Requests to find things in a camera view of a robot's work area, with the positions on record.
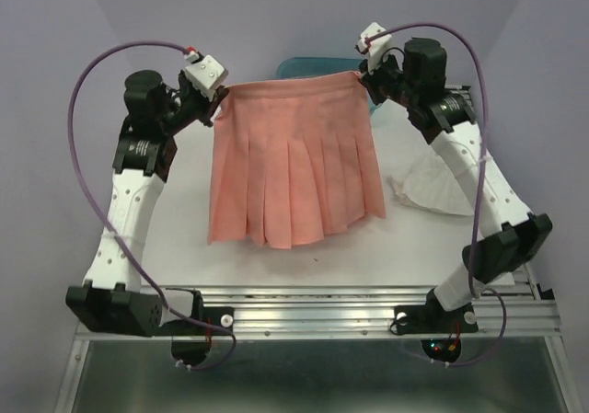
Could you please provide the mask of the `pink skirt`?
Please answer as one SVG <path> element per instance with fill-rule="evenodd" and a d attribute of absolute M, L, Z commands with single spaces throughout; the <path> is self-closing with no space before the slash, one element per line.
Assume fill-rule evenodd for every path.
<path fill-rule="evenodd" d="M 387 216 L 356 72 L 233 85 L 214 121 L 209 242 L 290 249 Z"/>

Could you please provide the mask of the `white pleated skirt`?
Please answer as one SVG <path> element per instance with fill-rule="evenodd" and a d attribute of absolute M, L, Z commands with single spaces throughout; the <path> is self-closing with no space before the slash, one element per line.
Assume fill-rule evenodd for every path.
<path fill-rule="evenodd" d="M 403 206 L 460 217 L 474 214 L 450 168 L 431 148 L 389 177 L 387 183 Z"/>

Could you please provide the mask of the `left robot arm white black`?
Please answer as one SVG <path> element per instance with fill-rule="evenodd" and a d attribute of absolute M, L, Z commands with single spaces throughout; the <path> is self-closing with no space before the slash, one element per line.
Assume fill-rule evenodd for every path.
<path fill-rule="evenodd" d="M 65 302 L 96 333 L 152 337 L 162 317 L 163 293 L 143 293 L 140 265 L 156 202 L 177 152 L 175 136 L 195 121 L 206 127 L 226 96 L 224 70 L 185 68 L 179 86 L 142 70 L 124 82 L 127 115 L 112 163 L 112 192 L 97 254 L 82 284 Z"/>

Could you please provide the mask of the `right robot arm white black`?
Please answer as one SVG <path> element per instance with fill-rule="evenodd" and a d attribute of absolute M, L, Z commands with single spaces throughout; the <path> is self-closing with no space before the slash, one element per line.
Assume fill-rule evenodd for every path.
<path fill-rule="evenodd" d="M 456 310 L 488 285 L 530 261 L 553 228 L 516 195 L 492 157 L 484 152 L 475 113 L 464 98 L 445 86 L 447 53 L 439 41 L 414 38 L 404 44 L 403 61 L 391 55 L 392 38 L 362 37 L 356 45 L 364 60 L 361 82 L 372 101 L 392 100 L 441 157 L 474 211 L 473 240 L 462 264 L 436 286 L 423 308 L 426 325 L 444 330 Z"/>

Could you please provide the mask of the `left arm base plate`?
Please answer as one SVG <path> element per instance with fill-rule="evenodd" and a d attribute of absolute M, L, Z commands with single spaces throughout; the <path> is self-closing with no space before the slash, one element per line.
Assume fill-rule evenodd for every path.
<path fill-rule="evenodd" d="M 214 332 L 217 332 L 220 334 L 224 334 L 226 336 L 229 336 L 232 340 L 229 350 L 218 361 L 210 363 L 210 364 L 202 364 L 201 363 L 199 365 L 192 365 L 192 364 L 186 363 L 184 360 L 179 360 L 179 361 L 176 361 L 176 366 L 178 368 L 183 368 L 187 372 L 209 371 L 209 370 L 219 367 L 220 365 L 225 363 L 232 356 L 232 354 L 234 353 L 234 351 L 237 347 L 237 338 L 236 338 L 234 332 L 230 328 L 224 327 L 222 325 L 218 326 L 218 325 L 214 325 L 211 323 L 207 323 L 207 322 L 201 321 L 197 318 L 194 318 L 191 315 L 184 315 L 181 312 L 179 312 L 178 310 L 176 310 L 174 307 L 172 307 L 171 305 L 169 305 L 167 307 L 167 310 L 172 315 L 175 315 L 177 318 L 179 318 L 180 320 L 186 321 L 196 327 L 201 327 L 205 331 L 211 330 L 211 331 L 214 331 Z"/>

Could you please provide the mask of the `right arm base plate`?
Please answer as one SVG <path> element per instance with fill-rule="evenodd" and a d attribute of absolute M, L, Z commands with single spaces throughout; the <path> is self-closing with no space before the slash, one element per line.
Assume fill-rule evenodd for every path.
<path fill-rule="evenodd" d="M 397 305 L 388 329 L 397 337 L 422 336 L 423 358 L 446 367 L 457 364 L 462 352 L 462 336 L 479 332 L 471 304 L 451 312 L 435 304 Z"/>

